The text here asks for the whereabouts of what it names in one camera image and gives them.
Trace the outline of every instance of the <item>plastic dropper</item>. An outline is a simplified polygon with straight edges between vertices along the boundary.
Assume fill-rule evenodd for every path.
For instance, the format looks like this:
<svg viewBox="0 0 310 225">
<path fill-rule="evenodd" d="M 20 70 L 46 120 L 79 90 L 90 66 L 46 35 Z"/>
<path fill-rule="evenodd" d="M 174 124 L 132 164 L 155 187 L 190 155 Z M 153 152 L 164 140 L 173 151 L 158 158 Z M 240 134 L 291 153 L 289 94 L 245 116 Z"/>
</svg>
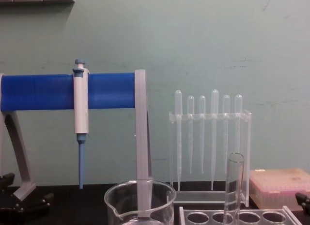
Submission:
<svg viewBox="0 0 310 225">
<path fill-rule="evenodd" d="M 189 173 L 192 173 L 193 161 L 193 114 L 194 114 L 194 97 L 187 98 L 187 115 L 188 115 L 188 155 L 189 155 Z"/>
<path fill-rule="evenodd" d="M 178 191 L 180 191 L 180 183 L 182 176 L 182 92 L 177 90 L 174 94 L 174 109 L 176 115 L 176 126 L 177 126 L 177 175 L 178 175 Z"/>
<path fill-rule="evenodd" d="M 215 166 L 217 162 L 217 114 L 218 114 L 218 90 L 213 90 L 211 95 L 212 114 L 212 159 L 211 159 L 211 190 L 213 190 Z"/>
<path fill-rule="evenodd" d="M 234 98 L 234 112 L 237 114 L 236 117 L 236 137 L 235 145 L 236 152 L 240 153 L 240 132 L 241 132 L 241 113 L 242 113 L 242 96 L 236 95 Z"/>
<path fill-rule="evenodd" d="M 231 106 L 231 98 L 229 95 L 223 97 L 223 114 L 224 114 L 224 170 L 227 172 L 227 156 L 228 156 L 228 120 Z"/>
<path fill-rule="evenodd" d="M 199 114 L 200 114 L 200 158 L 201 158 L 201 173 L 203 173 L 204 160 L 204 116 L 206 113 L 205 96 L 199 97 Z"/>
</svg>

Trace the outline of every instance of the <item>black countertop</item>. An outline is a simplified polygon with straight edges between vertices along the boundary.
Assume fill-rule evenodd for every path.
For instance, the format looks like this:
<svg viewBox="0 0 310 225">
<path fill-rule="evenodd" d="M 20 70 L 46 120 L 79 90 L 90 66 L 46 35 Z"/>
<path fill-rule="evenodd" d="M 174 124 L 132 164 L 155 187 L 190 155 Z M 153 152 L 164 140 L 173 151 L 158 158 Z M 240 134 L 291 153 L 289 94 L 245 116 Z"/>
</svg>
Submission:
<svg viewBox="0 0 310 225">
<path fill-rule="evenodd" d="M 78 186 L 41 186 L 28 196 L 25 203 L 42 199 L 54 193 L 55 199 L 48 216 L 27 223 L 28 225 L 106 225 L 107 208 L 103 197 L 112 184 Z M 185 209 L 222 209 L 223 205 L 182 205 Z M 175 224 L 178 225 L 178 208 L 175 206 Z M 249 209 L 257 209 L 253 202 Z M 303 225 L 310 225 L 310 217 L 302 211 L 293 211 Z"/>
</svg>

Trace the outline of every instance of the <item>clear acrylic pipette rack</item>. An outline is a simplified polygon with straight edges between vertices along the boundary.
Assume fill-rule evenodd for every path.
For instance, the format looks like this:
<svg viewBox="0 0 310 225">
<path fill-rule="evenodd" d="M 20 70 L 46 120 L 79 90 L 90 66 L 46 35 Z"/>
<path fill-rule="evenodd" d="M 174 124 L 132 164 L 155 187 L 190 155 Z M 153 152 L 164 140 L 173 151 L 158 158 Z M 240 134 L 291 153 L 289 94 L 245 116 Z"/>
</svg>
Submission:
<svg viewBox="0 0 310 225">
<path fill-rule="evenodd" d="M 225 192 L 214 191 L 213 184 L 226 180 L 227 155 L 238 152 L 245 157 L 242 199 L 248 206 L 251 113 L 243 109 L 242 96 L 235 96 L 232 112 L 230 96 L 222 96 L 219 102 L 218 90 L 212 91 L 209 105 L 205 96 L 198 100 L 188 96 L 185 103 L 180 90 L 174 96 L 169 137 L 170 183 L 178 182 L 175 203 L 224 203 Z M 183 191 L 184 181 L 210 181 L 211 191 Z"/>
</svg>

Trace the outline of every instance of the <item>green wall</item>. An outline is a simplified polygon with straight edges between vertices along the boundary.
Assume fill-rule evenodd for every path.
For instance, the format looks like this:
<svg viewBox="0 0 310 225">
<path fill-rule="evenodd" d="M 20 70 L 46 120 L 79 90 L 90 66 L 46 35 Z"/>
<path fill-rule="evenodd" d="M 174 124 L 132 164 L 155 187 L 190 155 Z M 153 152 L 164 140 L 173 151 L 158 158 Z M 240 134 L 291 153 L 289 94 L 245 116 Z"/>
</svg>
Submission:
<svg viewBox="0 0 310 225">
<path fill-rule="evenodd" d="M 156 179 L 169 179 L 168 112 L 176 89 L 208 100 L 212 89 L 242 94 L 253 113 L 251 168 L 309 171 L 309 4 L 76 0 L 73 6 L 0 8 L 0 71 L 71 74 L 78 57 L 92 73 L 146 69 Z M 73 111 L 18 115 L 35 181 L 77 184 Z M 134 111 L 94 110 L 89 117 L 85 183 L 135 178 Z M 4 143 L 3 170 L 17 173 L 7 134 Z"/>
</svg>

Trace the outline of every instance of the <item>pipette stand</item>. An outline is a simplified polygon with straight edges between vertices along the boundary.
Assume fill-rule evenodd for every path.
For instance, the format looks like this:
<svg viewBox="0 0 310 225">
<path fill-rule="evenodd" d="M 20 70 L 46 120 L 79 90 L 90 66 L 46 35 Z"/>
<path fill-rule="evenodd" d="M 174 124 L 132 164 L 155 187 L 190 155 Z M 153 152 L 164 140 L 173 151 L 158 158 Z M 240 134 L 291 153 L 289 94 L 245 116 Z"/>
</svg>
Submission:
<svg viewBox="0 0 310 225">
<path fill-rule="evenodd" d="M 89 109 L 134 108 L 136 113 L 137 179 L 152 179 L 145 70 L 135 73 L 89 74 Z M 0 187 L 12 184 L 14 175 L 2 177 L 1 154 L 5 126 L 9 132 L 21 175 L 14 196 L 23 201 L 36 187 L 28 164 L 16 111 L 74 108 L 73 75 L 0 75 Z M 150 206 L 150 186 L 139 186 L 138 207 Z"/>
<path fill-rule="evenodd" d="M 205 187 L 203 190 L 201 185 L 207 181 L 224 182 L 227 155 L 238 152 L 245 157 L 242 202 L 248 206 L 251 113 L 242 108 L 241 95 L 235 97 L 233 112 L 230 97 L 224 95 L 223 100 L 219 100 L 218 95 L 218 90 L 212 91 L 210 113 L 206 112 L 210 106 L 205 96 L 200 96 L 195 104 L 194 97 L 188 96 L 187 111 L 182 113 L 180 108 L 186 108 L 186 102 L 182 103 L 186 99 L 182 99 L 180 90 L 175 93 L 175 112 L 169 113 L 169 145 L 170 183 L 176 185 L 180 181 L 180 189 L 175 187 L 176 204 L 224 203 L 225 189 L 210 191 Z M 196 183 L 200 191 L 189 187 L 184 191 L 185 181 L 189 181 L 189 185 Z"/>
</svg>

